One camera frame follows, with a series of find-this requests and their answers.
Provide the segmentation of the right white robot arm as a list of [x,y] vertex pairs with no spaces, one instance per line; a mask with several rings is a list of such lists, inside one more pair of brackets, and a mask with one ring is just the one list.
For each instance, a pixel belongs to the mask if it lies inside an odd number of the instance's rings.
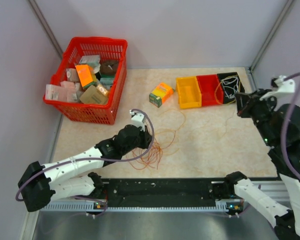
[[270,90],[236,93],[237,116],[250,118],[268,156],[284,183],[291,207],[285,207],[262,192],[240,171],[224,178],[223,192],[240,197],[255,208],[273,227],[280,240],[300,240],[300,107],[286,103],[277,107]]

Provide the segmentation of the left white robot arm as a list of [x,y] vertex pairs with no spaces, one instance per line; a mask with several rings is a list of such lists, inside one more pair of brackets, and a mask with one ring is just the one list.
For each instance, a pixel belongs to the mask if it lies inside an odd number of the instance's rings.
[[122,161],[123,156],[134,149],[148,152],[153,142],[146,125],[128,124],[113,137],[75,156],[47,164],[32,162],[17,184],[15,198],[25,204],[29,213],[68,197],[99,198],[104,191],[103,182],[93,170]]

